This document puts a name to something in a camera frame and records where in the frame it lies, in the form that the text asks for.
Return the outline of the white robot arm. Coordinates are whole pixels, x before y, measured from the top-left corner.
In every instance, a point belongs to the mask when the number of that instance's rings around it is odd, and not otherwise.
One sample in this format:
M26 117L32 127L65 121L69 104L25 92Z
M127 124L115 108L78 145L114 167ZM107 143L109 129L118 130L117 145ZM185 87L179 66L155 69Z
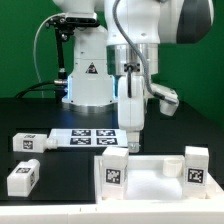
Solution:
M179 106L174 90L152 81L158 47L199 42L213 24L212 0L52 1L62 10L59 24L75 37L63 104L87 111L117 101L118 126L129 151L138 152L147 101L157 98L168 116Z

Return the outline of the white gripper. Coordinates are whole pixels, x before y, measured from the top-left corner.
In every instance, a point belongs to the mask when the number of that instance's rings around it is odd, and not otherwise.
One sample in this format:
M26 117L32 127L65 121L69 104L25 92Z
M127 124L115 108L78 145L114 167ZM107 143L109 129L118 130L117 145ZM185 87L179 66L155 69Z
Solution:
M131 80L132 97L128 97L128 81L122 76L118 82L118 125L126 130L128 149L131 153L138 153L140 149L139 138L144 127L144 94L143 78L134 76Z

